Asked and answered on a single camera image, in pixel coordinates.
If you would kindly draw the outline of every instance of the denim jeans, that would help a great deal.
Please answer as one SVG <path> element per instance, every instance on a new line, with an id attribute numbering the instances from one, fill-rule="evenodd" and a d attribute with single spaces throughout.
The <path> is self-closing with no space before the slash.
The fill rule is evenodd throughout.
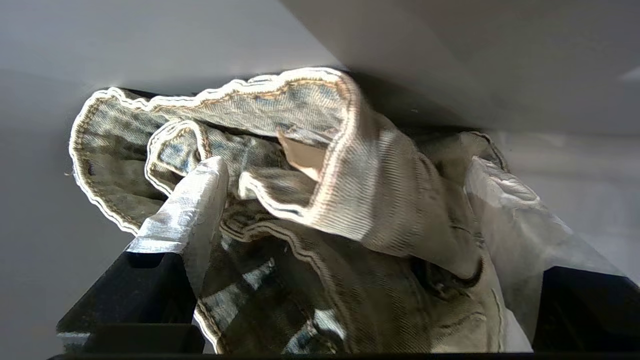
<path id="1" fill-rule="evenodd" d="M 132 234 L 200 160 L 225 160 L 195 312 L 218 352 L 500 351 L 502 292 L 463 185 L 472 156 L 506 165 L 477 133 L 420 143 L 345 74 L 305 68 L 193 97 L 95 92 L 69 150 L 89 200 Z"/>

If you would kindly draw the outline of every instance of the gray wall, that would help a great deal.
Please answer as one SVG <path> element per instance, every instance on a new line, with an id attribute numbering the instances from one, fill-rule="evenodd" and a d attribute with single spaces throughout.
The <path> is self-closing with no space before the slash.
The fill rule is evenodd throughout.
<path id="1" fill-rule="evenodd" d="M 343 63 L 400 124 L 597 134 L 601 148 L 587 156 L 588 136 L 555 147 L 508 136 L 517 143 L 504 146 L 570 226 L 603 242 L 620 231 L 632 238 L 638 201 L 614 185 L 637 194 L 638 178 L 603 175 L 611 174 L 609 155 L 620 166 L 628 158 L 625 142 L 600 135 L 640 135 L 639 8 L 635 0 L 4 0 L 3 355 L 60 351 L 55 323 L 131 239 L 66 174 L 71 123 L 92 91 L 110 85 L 190 94 L 259 72 Z M 554 159 L 554 150 L 585 164 L 594 152 L 604 156 L 587 177 L 531 160 L 537 152 Z M 608 208 L 584 211 L 580 204 L 603 202 L 563 191 L 602 188 L 590 179 L 615 195 L 606 196 Z M 622 216 L 602 216 L 609 208 Z M 631 264 L 628 253 L 620 256 Z"/>

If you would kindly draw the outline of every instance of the white surface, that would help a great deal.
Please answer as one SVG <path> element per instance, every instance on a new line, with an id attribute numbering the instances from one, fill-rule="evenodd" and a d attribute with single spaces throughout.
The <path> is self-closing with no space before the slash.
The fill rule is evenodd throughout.
<path id="1" fill-rule="evenodd" d="M 511 172 L 640 282 L 640 136 L 489 133 Z"/>

